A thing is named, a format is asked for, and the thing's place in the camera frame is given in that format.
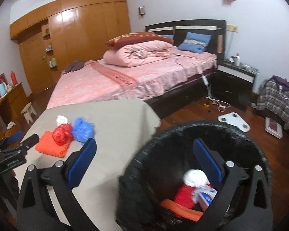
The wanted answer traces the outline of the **black white nightstand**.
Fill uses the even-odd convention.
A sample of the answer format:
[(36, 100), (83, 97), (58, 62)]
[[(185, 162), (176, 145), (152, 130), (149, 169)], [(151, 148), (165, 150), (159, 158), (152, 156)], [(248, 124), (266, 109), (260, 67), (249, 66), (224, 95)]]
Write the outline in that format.
[(258, 69), (249, 65), (235, 65), (227, 60), (217, 62), (213, 95), (245, 112), (250, 105)]

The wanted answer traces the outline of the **wooden wardrobe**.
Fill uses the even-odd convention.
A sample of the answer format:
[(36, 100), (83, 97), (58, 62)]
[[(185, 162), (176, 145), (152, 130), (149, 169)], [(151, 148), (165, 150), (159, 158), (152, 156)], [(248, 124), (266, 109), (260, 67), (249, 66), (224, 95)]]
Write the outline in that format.
[(55, 85), (75, 59), (101, 59), (106, 41), (129, 32), (127, 0), (56, 0), (10, 24), (33, 94)]

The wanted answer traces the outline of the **white plastic bag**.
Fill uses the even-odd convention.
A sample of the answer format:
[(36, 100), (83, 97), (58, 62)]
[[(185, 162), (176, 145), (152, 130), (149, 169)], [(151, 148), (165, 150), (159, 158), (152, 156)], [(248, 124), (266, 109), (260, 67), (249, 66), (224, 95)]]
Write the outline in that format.
[(210, 189), (210, 182), (206, 174), (199, 169), (190, 169), (184, 174), (183, 182), (192, 189), (191, 200), (198, 202), (198, 193), (204, 189)]

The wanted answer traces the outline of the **red plastic bag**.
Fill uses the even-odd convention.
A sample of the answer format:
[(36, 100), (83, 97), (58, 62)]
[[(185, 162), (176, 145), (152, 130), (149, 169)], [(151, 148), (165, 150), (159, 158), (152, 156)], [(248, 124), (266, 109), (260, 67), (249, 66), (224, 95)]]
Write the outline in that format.
[(52, 134), (53, 140), (59, 146), (65, 145), (68, 141), (73, 139), (71, 124), (59, 125)]

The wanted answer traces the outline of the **wall power outlet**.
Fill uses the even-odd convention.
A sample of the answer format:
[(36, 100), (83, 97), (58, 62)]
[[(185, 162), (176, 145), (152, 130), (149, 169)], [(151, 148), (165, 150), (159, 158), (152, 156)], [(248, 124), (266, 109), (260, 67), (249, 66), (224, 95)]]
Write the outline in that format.
[(232, 24), (227, 24), (227, 31), (230, 32), (238, 32), (239, 28), (236, 25), (232, 25)]

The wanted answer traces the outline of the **wooden desk cabinet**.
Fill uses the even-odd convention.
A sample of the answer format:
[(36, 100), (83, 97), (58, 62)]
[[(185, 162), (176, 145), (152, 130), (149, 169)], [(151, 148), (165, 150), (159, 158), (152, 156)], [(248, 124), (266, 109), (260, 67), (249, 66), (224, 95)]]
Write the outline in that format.
[[(18, 123), (24, 119), (21, 111), (29, 103), (22, 83), (17, 84), (11, 91), (0, 99), (0, 117), (8, 125), (11, 121)], [(4, 137), (0, 129), (0, 140)]]

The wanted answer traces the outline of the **white paper ball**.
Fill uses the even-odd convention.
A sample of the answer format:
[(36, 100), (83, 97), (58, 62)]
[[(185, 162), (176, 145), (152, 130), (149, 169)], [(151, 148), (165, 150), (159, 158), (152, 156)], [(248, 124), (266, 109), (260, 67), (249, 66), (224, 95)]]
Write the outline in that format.
[(57, 123), (57, 126), (60, 126), (60, 125), (63, 125), (63, 124), (68, 124), (69, 121), (68, 121), (68, 119), (65, 116), (58, 115), (57, 118), (56, 118), (56, 123)]

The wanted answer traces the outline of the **white blue tissue box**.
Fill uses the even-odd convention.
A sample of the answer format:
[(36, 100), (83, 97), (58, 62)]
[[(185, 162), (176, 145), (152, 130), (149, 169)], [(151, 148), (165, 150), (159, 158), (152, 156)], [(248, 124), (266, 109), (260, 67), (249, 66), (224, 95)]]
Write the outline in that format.
[(217, 191), (213, 188), (203, 189), (198, 192), (197, 202), (203, 212), (205, 212), (208, 209), (209, 205), (211, 205), (216, 194)]

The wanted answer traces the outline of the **grey table cloth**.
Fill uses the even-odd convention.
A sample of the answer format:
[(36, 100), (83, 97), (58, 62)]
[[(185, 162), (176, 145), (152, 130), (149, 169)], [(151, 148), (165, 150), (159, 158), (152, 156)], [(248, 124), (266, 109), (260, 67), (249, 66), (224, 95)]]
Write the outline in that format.
[(97, 153), (80, 185), (72, 192), (99, 230), (120, 230), (115, 221), (118, 178), (155, 134), (161, 122), (159, 116), (139, 99), (65, 105), (44, 111), (25, 137), (53, 131), (59, 115), (71, 123), (83, 117), (95, 125)]

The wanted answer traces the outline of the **folded pink quilt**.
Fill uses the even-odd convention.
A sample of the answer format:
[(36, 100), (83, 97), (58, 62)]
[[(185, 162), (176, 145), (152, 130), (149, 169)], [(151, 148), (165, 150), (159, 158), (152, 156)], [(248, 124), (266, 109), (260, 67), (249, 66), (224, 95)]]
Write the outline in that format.
[(122, 67), (142, 66), (169, 59), (172, 47), (172, 44), (158, 40), (126, 45), (120, 49), (107, 50), (103, 55), (103, 61), (106, 64)]

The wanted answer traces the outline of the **white bathroom scale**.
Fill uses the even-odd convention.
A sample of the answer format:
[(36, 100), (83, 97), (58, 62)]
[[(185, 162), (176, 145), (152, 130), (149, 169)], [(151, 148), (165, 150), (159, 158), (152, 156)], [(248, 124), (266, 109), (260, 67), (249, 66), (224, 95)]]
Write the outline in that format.
[(237, 127), (244, 133), (251, 130), (251, 127), (247, 124), (247, 122), (238, 113), (235, 112), (220, 115), (217, 117), (217, 119), (221, 123), (227, 123), (231, 126)]

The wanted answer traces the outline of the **orange foam net sheet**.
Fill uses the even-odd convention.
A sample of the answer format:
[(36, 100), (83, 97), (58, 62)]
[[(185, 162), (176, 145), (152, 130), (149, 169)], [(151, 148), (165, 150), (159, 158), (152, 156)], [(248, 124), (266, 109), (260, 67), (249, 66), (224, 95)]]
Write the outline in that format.
[(191, 221), (198, 222), (199, 219), (203, 216), (203, 212), (192, 210), (186, 208), (172, 200), (165, 199), (160, 203), (160, 206), (172, 211), (174, 214), (189, 219)]

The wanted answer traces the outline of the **blue plastic bag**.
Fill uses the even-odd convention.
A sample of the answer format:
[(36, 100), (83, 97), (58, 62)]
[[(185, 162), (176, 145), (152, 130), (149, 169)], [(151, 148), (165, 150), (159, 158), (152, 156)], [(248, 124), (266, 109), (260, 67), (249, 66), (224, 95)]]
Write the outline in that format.
[(95, 124), (87, 122), (83, 117), (78, 117), (75, 119), (72, 127), (73, 138), (85, 144), (89, 139), (94, 139), (94, 128)]

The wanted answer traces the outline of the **plaid covered chair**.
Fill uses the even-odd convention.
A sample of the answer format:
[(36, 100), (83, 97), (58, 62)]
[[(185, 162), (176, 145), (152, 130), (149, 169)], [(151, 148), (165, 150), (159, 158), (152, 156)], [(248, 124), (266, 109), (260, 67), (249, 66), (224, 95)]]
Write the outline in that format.
[(289, 130), (289, 91), (278, 86), (272, 77), (260, 85), (256, 109), (274, 113), (284, 122), (284, 129)]

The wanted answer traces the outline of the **red cloth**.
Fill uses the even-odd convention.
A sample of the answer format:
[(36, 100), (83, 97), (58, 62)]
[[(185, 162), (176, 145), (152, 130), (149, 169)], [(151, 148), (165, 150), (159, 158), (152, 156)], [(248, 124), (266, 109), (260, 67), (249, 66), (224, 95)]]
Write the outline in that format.
[(174, 202), (186, 208), (193, 209), (198, 203), (194, 204), (193, 201), (191, 200), (191, 192), (192, 189), (189, 186), (183, 185), (177, 192), (174, 198)]

